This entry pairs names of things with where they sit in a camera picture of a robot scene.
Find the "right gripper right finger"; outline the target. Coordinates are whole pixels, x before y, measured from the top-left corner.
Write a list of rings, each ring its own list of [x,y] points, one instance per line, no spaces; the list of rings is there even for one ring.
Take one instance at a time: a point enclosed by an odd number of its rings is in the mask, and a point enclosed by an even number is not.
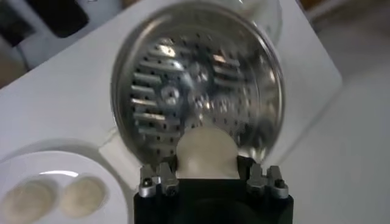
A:
[[[246,181],[250,193],[260,197],[268,195],[278,200],[289,197],[289,187],[282,178],[279,166],[270,166],[264,174],[261,164],[252,158],[240,156],[239,177]]]

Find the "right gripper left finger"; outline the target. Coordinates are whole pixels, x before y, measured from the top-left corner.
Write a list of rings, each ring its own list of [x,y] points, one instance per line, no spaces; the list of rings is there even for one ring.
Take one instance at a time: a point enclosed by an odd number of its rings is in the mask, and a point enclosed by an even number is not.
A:
[[[153,169],[150,164],[143,165],[140,169],[140,184],[138,194],[143,198],[151,198],[157,194],[157,186],[167,197],[175,196],[179,191],[179,180],[176,177],[177,157],[175,155],[165,157]]]

